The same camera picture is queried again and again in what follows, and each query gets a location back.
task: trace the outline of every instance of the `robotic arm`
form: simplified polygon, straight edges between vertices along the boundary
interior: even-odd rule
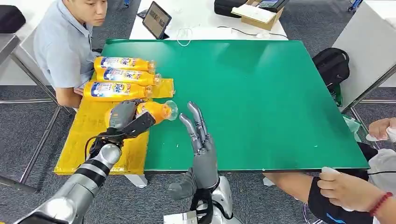
[[[193,197],[190,211],[164,216],[165,224],[241,224],[233,216],[230,183],[218,175],[216,148],[208,133],[200,108],[187,104],[194,123],[185,115],[180,120],[190,135],[194,159],[180,183],[172,183],[168,193],[174,200]]]
[[[113,108],[107,131],[89,139],[95,141],[87,160],[52,198],[15,224],[81,224],[111,168],[120,159],[123,140],[136,138],[155,124],[148,111],[136,115],[136,107],[142,102],[126,100]]]

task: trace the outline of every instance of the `backpack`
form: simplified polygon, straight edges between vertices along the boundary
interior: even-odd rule
[[[239,7],[245,4],[247,0],[214,0],[214,13],[234,18],[240,18],[240,15],[232,14],[233,7]]]
[[[330,91],[349,77],[349,56],[341,49],[324,49],[312,61]]]
[[[0,5],[0,34],[15,33],[25,22],[25,17],[17,7]]]

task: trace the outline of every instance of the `orange bottle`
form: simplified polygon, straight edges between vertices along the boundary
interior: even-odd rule
[[[141,86],[159,85],[161,74],[150,74],[146,71],[106,69],[96,72],[96,79],[105,82],[135,83]]]
[[[149,101],[139,104],[136,108],[137,116],[145,111],[148,111],[154,117],[156,125],[165,119],[175,120],[179,112],[176,103],[172,100],[168,100],[164,104]]]
[[[151,86],[139,86],[133,83],[88,82],[84,87],[84,98],[92,101],[149,98],[151,94]]]
[[[140,58],[130,57],[97,57],[93,64],[96,72],[105,69],[127,69],[147,71],[154,74],[156,66],[154,61],[146,61]]]

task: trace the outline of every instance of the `yellow board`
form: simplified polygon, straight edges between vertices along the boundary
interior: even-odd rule
[[[154,89],[153,98],[173,97],[173,79],[162,79],[161,85]],[[92,102],[82,100],[80,108],[71,125],[54,173],[71,175],[84,162],[84,147],[86,141],[101,132],[106,131],[105,113],[119,102]],[[136,139],[124,141],[120,160],[111,169],[110,174],[143,174],[146,160],[149,132],[142,133]]]

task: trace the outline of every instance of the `green board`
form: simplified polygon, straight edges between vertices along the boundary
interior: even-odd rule
[[[300,41],[110,40],[103,56],[155,60],[173,78],[173,101],[195,102],[214,137],[219,170],[368,168]],[[146,171],[187,170],[190,137],[180,122],[150,129]]]

